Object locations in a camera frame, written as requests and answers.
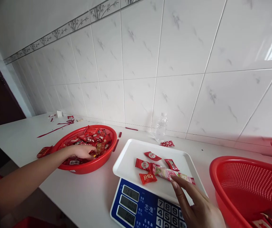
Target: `red stick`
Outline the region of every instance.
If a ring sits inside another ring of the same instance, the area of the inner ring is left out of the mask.
[[[117,139],[116,145],[115,145],[115,147],[113,148],[113,152],[115,152],[115,150],[116,150],[116,148],[117,148],[117,145],[118,145],[118,142],[119,142],[119,139]]]
[[[127,128],[127,127],[126,127],[126,129],[130,129],[130,130],[137,130],[137,129]]]

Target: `white countertop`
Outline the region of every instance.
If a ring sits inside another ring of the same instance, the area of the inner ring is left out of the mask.
[[[48,119],[48,114],[27,118],[24,120],[0,126],[0,148],[19,166],[36,160],[36,155],[45,146],[55,145],[66,134],[92,124],[81,121],[68,125],[41,138],[38,136],[59,127],[67,117]],[[122,137],[116,151],[112,153],[107,163],[100,169],[85,175],[76,175],[69,171],[55,170],[41,185],[40,189],[78,226],[78,227],[119,227],[110,217],[110,209],[116,193],[119,177],[112,172],[123,146],[128,139],[158,144],[152,133],[128,130],[123,127],[112,127]],[[166,136],[172,140],[175,149],[187,152],[197,169],[201,181],[211,201],[217,205],[209,166],[213,159],[220,156],[241,156],[272,163],[272,157],[258,153],[222,147],[187,139]]]

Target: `hand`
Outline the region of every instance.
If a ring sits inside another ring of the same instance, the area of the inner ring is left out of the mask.
[[[94,156],[89,155],[89,152],[91,152],[92,150],[97,152],[97,148],[91,145],[72,145],[66,148],[70,151],[70,156],[85,158],[90,161],[94,159]]]
[[[188,228],[226,228],[220,210],[210,202],[204,193],[180,177],[172,176],[172,179],[171,182]],[[192,198],[193,206],[189,205],[181,188],[184,188]]]

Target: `red colander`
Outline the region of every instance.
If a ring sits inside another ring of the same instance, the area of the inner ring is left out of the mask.
[[[63,165],[61,164],[58,168],[62,169],[62,170],[69,170],[70,172],[74,173],[74,174],[87,174],[87,173],[91,173],[97,169],[99,169],[101,166],[103,166],[107,160],[110,158],[111,156],[111,152],[114,148],[114,146],[116,145],[117,142],[117,134],[115,132],[114,129],[112,129],[111,127],[105,126],[105,125],[91,125],[92,127],[95,128],[101,128],[101,129],[105,129],[107,134],[110,134],[111,137],[111,146],[108,148],[108,150],[101,155],[100,157],[98,157],[97,159],[81,164],[81,165]],[[84,131],[86,127],[77,129],[71,133],[69,133],[68,135],[64,136],[62,139],[60,139],[57,144],[52,148],[51,153],[54,153],[60,149],[62,149],[63,147],[61,147],[61,145],[63,143],[67,143],[70,142],[73,138],[75,138],[76,136],[81,136],[84,135]]]

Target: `number button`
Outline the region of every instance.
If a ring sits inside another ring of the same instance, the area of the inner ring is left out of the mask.
[[[157,216],[156,224],[157,224],[157,226],[160,226],[161,228],[163,228],[163,219],[161,219],[161,218],[159,218],[159,217]]]
[[[161,199],[158,199],[158,207],[161,207],[163,209],[164,202]]]
[[[172,224],[176,227],[178,227],[178,218],[172,216]]]
[[[163,228],[171,228],[171,225],[167,223],[166,221],[164,221]]]
[[[179,210],[179,218],[184,220],[181,210]]]
[[[172,214],[178,217],[178,209],[172,206]]]
[[[167,212],[164,212],[164,219],[168,222],[171,222],[171,214],[170,213],[167,213]]]
[[[164,209],[171,213],[171,205],[169,205],[168,203],[164,203]]]
[[[179,220],[179,228],[187,228],[187,225],[184,221]]]
[[[163,218],[163,210],[161,208],[157,208],[157,215]]]

